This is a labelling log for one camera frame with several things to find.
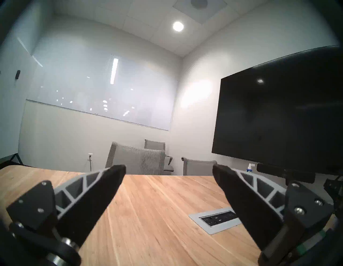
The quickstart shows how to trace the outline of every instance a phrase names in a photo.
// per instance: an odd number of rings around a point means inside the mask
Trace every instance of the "ceiling speaker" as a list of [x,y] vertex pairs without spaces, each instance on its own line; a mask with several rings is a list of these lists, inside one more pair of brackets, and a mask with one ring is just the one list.
[[207,7],[207,0],[191,0],[191,4],[196,9],[204,9]]

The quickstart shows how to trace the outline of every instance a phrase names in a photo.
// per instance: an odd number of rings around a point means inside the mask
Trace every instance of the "cable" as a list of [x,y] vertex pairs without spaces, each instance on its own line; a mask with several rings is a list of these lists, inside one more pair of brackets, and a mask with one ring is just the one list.
[[92,160],[91,160],[91,155],[89,155],[89,165],[91,166],[91,171],[92,171]]

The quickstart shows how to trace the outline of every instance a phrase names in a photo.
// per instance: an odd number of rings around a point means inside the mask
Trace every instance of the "gray lattice support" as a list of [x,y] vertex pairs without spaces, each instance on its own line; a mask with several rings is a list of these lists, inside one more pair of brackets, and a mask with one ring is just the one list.
[[285,208],[286,189],[268,178],[245,171],[232,169],[255,193],[274,210],[281,219]]
[[54,189],[58,219],[96,184],[105,170],[107,169],[76,176]]

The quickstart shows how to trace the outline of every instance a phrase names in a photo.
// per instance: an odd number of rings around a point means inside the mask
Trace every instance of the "ceiling tile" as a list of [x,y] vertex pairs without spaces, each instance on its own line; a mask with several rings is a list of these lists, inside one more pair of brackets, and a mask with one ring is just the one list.
[[203,24],[205,21],[213,17],[219,10],[226,7],[227,4],[223,0],[207,1],[207,6],[201,9],[195,8],[190,0],[177,0],[174,8],[185,13],[195,21]]
[[206,30],[216,32],[239,17],[239,14],[229,5],[207,20],[203,26]]
[[98,0],[98,6],[127,15],[133,0]]
[[170,12],[171,6],[159,0],[135,0],[127,14],[130,18],[158,28],[160,22]]
[[210,37],[213,34],[213,32],[208,31],[205,29],[204,26],[201,26],[199,29],[193,32],[192,35],[190,35],[186,39],[186,44],[190,47],[197,47],[199,44],[201,44],[204,40],[206,40],[208,37]]
[[229,6],[239,14],[245,14],[255,7],[265,3],[267,0],[224,0]]
[[176,48],[174,53],[181,57],[184,57],[185,55],[189,54],[191,50],[193,50],[193,47],[187,44],[181,44],[178,48]]
[[155,28],[128,16],[125,19],[123,30],[146,40],[149,40],[156,31]]
[[[184,25],[184,29],[182,31],[177,32],[173,30],[173,23],[175,21],[180,21]],[[194,21],[175,8],[172,8],[169,14],[162,21],[157,33],[155,34],[159,34],[160,36],[168,35],[169,38],[173,38],[180,41],[181,43],[184,43],[187,38],[189,38],[193,34],[193,32],[200,27],[200,23]]]
[[83,19],[94,20],[95,4],[86,0],[69,0],[68,14]]
[[125,21],[126,15],[119,13],[119,12],[113,12],[111,10],[105,9],[105,8],[100,8],[97,7],[95,9],[95,16],[94,20],[122,29],[123,24]]
[[182,43],[178,39],[172,37],[169,33],[166,32],[156,32],[150,39],[152,43],[155,43],[164,49],[167,49],[171,52],[174,52],[177,47]]

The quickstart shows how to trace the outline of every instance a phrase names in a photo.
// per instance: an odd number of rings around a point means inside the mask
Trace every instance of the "glass whiteboard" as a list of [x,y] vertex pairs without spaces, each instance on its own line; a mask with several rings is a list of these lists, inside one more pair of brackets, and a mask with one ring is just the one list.
[[105,51],[39,51],[27,99],[169,130],[177,80]]

